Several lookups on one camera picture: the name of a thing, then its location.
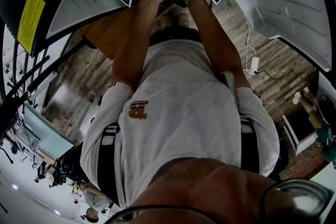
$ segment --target logo on shirt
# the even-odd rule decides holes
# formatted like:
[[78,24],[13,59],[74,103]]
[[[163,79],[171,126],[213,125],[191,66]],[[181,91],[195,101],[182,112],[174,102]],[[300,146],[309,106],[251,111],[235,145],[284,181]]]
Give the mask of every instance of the logo on shirt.
[[147,119],[147,114],[145,114],[145,106],[148,101],[137,101],[133,102],[130,106],[129,115],[133,119],[145,120]]

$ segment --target black shoulder strap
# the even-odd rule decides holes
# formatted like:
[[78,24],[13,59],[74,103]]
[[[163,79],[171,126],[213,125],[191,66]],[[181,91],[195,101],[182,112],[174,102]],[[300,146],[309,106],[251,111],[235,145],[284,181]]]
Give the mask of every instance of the black shoulder strap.
[[98,157],[98,185],[100,190],[119,206],[114,172],[114,140],[120,131],[119,124],[113,123],[104,129]]
[[240,115],[241,122],[241,165],[240,168],[250,172],[259,174],[259,151],[257,143],[257,134],[252,124],[251,119]]

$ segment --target white cable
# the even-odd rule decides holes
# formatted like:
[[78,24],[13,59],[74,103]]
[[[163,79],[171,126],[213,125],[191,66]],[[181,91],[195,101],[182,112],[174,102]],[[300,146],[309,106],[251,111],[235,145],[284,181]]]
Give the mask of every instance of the white cable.
[[248,35],[247,35],[247,40],[246,40],[246,61],[245,61],[245,67],[246,69],[244,69],[243,71],[247,71],[250,75],[253,75],[254,73],[251,72],[251,70],[249,70],[247,68],[247,51],[248,51],[248,48],[251,48],[253,51],[254,51],[254,54],[255,54],[255,57],[257,57],[257,52],[254,48],[252,48],[250,45],[249,45],[249,42],[250,42],[250,34],[251,34],[251,24],[248,22],[245,14],[244,14],[244,18],[245,18],[245,21],[247,23],[247,27],[248,27]]

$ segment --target wall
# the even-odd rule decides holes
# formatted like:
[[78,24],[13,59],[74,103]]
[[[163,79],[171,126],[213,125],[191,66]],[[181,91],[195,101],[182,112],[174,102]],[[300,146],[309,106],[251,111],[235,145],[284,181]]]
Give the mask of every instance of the wall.
[[12,188],[12,182],[0,173],[0,202],[8,210],[0,207],[0,224],[74,224],[73,220],[59,216],[27,198],[19,189]]

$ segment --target power adapter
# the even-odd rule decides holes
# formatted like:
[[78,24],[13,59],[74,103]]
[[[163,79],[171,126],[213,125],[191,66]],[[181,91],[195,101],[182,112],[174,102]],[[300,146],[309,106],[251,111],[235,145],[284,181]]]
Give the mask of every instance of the power adapter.
[[250,73],[255,73],[258,71],[259,57],[252,57]]

